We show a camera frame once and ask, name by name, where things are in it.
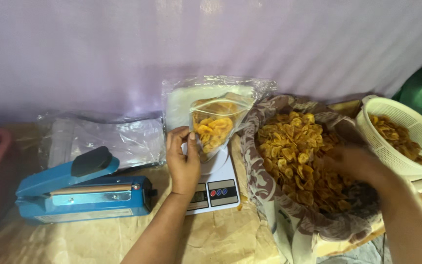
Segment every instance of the white plastic colander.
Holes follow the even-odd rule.
[[[356,117],[356,127],[372,145],[373,151],[380,160],[408,180],[422,178],[422,165],[408,159],[382,138],[369,120],[369,114],[390,117],[390,120],[406,127],[411,140],[418,142],[422,148],[422,116],[397,101],[367,96],[363,100],[364,106]]]

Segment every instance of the patterned cloth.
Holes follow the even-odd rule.
[[[290,95],[263,100],[249,112],[242,131],[242,154],[247,170],[249,198],[270,224],[278,248],[289,263],[315,263],[316,235],[327,241],[357,242],[371,232],[371,225],[381,220],[377,192],[367,184],[355,182],[346,191],[352,209],[347,213],[322,214],[292,201],[276,185],[263,167],[255,147],[259,127],[276,113],[290,111],[313,113],[317,123],[348,144],[366,147],[349,117],[325,105]]]

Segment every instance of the brown floral fabric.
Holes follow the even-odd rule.
[[[332,111],[324,104],[290,95],[264,99],[249,112],[246,118],[247,126],[241,132],[241,149],[251,201],[257,205],[260,213],[266,216],[273,234],[277,229],[283,228],[286,233],[288,230],[307,236],[318,233],[327,241],[362,240],[371,232],[371,225],[381,220],[377,192],[370,186],[356,182],[347,190],[347,201],[352,205],[350,211],[322,214],[292,201],[263,167],[263,159],[255,147],[255,134],[267,119],[276,113],[290,111],[313,113],[316,123],[323,125],[324,129],[336,133],[348,144],[367,147],[355,129],[354,121]],[[287,220],[278,221],[280,215]],[[294,234],[287,234],[289,243],[292,241],[291,235]]]

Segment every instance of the colander handle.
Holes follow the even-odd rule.
[[[364,97],[363,99],[361,99],[362,105],[366,105],[367,101],[369,101],[370,99],[374,99],[374,98],[378,98],[378,96],[375,95],[375,94],[371,94],[371,95]]]

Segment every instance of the hand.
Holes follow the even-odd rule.
[[[182,143],[187,142],[187,153],[182,152]],[[167,134],[167,165],[172,175],[172,193],[192,198],[200,179],[200,156],[196,146],[196,135],[189,133],[187,126],[171,130]]]
[[[364,181],[378,191],[399,178],[375,155],[358,147],[336,147],[325,155],[324,162],[339,174]]]

